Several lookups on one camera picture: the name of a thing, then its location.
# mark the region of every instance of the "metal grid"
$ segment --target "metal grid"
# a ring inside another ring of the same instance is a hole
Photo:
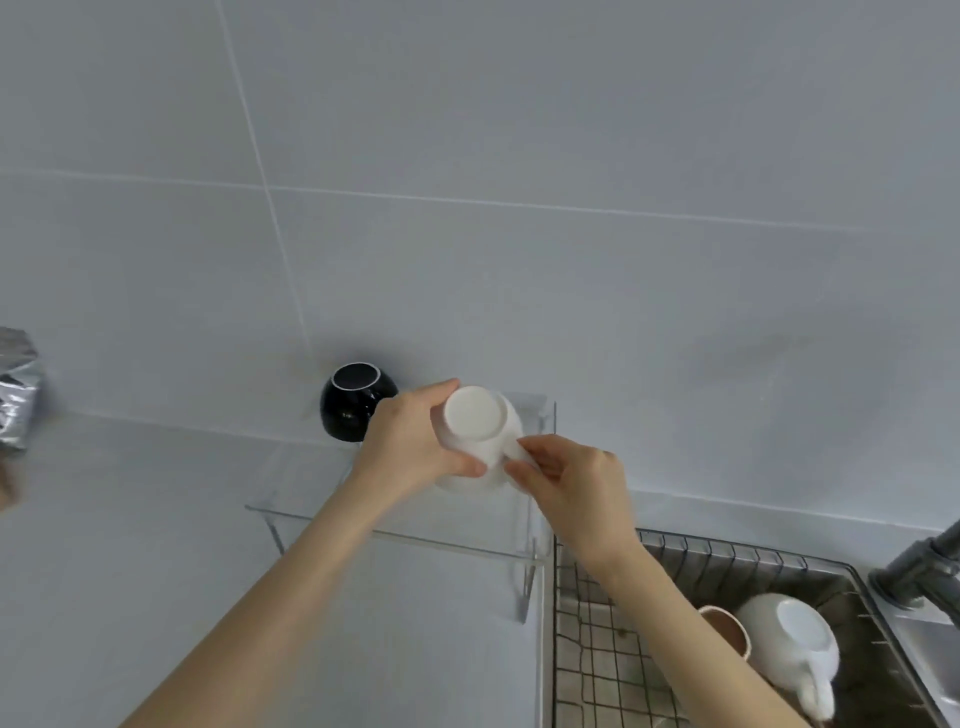
[[[637,534],[696,607],[734,611],[768,592],[814,606],[841,652],[833,728],[943,724],[849,567],[740,544]],[[691,728],[643,639],[570,552],[556,548],[554,728]]]

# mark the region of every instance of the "faucet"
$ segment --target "faucet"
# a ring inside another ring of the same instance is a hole
[[[939,536],[908,546],[883,569],[870,572],[879,594],[901,609],[919,609],[924,597],[960,629],[960,521]]]

